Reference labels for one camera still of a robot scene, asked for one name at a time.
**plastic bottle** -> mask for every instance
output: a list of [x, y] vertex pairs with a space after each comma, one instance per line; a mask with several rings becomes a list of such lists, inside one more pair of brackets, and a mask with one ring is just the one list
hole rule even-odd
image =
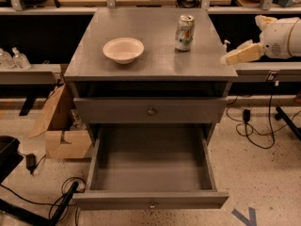
[[31, 68], [31, 64], [25, 54], [20, 53], [16, 47], [12, 48], [12, 52], [15, 54], [13, 56], [13, 61], [20, 70], [28, 70]]
[[2, 48], [0, 48], [0, 67], [3, 68], [12, 68], [16, 64], [12, 60], [12, 56], [10, 55], [9, 52], [4, 51]]

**silver can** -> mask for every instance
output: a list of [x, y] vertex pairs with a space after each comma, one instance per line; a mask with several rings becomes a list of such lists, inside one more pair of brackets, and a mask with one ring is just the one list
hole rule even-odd
[[195, 18], [191, 15], [181, 15], [176, 31], [176, 49], [188, 51], [195, 32]]

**closed drawer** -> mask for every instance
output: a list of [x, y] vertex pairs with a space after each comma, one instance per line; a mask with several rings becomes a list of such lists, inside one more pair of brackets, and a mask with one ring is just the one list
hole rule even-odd
[[83, 210], [220, 208], [199, 125], [106, 125], [100, 130]]
[[75, 98], [86, 123], [216, 123], [225, 98]]

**white bowl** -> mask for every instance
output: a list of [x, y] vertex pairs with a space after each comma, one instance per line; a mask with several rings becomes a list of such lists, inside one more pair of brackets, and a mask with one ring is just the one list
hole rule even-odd
[[132, 38], [111, 40], [103, 47], [104, 55], [118, 64], [132, 63], [137, 57], [141, 56], [143, 50], [143, 43]]

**cabinet top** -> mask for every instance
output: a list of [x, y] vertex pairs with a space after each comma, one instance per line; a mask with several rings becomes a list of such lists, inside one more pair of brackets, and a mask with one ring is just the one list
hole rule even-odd
[[[195, 17], [191, 50], [175, 49], [179, 17]], [[144, 44], [142, 56], [119, 65], [103, 54], [116, 38]], [[66, 70], [67, 81], [102, 80], [231, 80], [233, 67], [220, 64], [226, 54], [207, 12], [200, 8], [99, 8], [94, 14]]]

